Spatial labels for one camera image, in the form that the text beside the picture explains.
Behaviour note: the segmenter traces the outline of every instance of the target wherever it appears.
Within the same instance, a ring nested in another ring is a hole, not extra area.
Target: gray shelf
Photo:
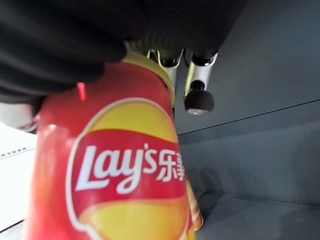
[[[212,193],[196,195],[205,218],[197,240],[320,239],[320,209]]]

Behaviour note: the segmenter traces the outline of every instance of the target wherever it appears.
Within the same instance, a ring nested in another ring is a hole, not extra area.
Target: red laser dot
[[[86,85],[83,82],[78,82],[76,84],[78,91],[79,91],[79,96],[80,96],[80,100],[82,102],[87,100],[87,96],[86,96]]]

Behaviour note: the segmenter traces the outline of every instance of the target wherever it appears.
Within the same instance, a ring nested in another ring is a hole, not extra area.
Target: black gloved hand
[[[34,103],[121,61],[148,21],[139,1],[111,2],[0,1],[0,102]]]
[[[137,49],[218,50],[247,0],[1,0],[0,102],[90,82]]]

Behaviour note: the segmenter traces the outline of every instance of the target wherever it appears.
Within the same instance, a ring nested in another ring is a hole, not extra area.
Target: gray wall
[[[184,111],[187,68],[179,69],[178,133],[319,99],[319,55],[319,0],[252,0],[214,65],[209,85],[216,103],[213,113],[192,116]]]
[[[320,1],[253,0],[221,49],[214,112],[176,124],[195,191],[320,205]]]

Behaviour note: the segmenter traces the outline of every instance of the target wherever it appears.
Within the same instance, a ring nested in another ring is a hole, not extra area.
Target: white surface
[[[29,104],[9,104],[0,102],[0,122],[15,128],[31,132],[35,129],[32,126],[33,115]]]
[[[25,218],[37,137],[0,123],[0,231]]]

